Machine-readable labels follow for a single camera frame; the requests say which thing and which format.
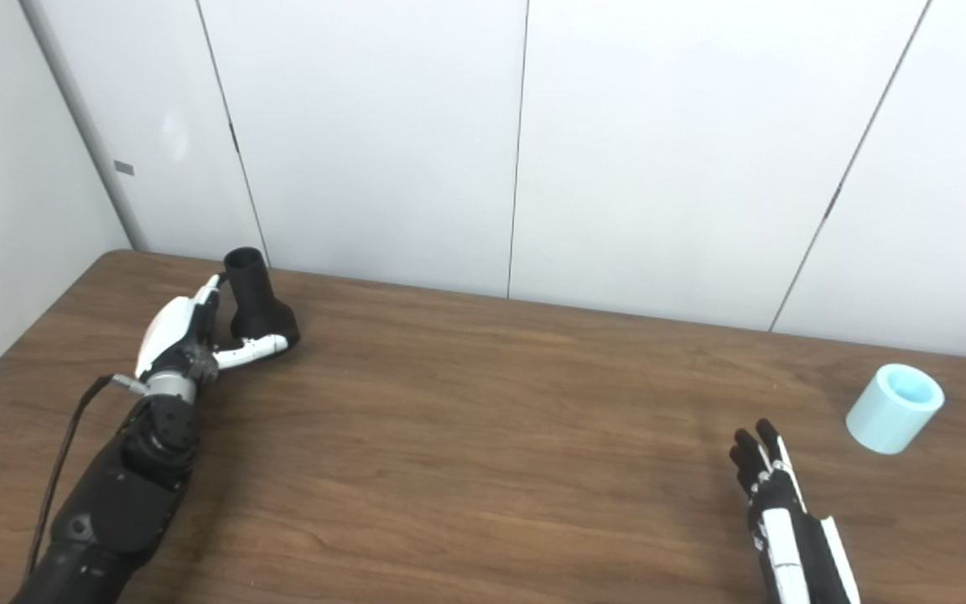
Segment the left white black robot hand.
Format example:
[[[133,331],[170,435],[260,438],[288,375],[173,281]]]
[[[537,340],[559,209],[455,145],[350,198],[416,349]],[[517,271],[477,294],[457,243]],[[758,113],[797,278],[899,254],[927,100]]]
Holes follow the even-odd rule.
[[[212,275],[192,297],[176,297],[151,320],[139,347],[134,377],[146,382],[157,373],[183,375],[195,383],[210,383],[219,373],[273,358],[299,343],[293,311],[260,291],[245,289],[250,307],[238,307],[231,339],[214,341],[220,288],[226,272]]]

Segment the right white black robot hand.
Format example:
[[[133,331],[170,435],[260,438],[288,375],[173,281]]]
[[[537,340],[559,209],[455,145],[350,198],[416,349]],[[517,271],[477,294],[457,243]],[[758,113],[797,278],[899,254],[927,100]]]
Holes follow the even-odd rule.
[[[766,418],[739,429],[729,451],[768,603],[859,603],[834,518],[808,511],[781,433]]]

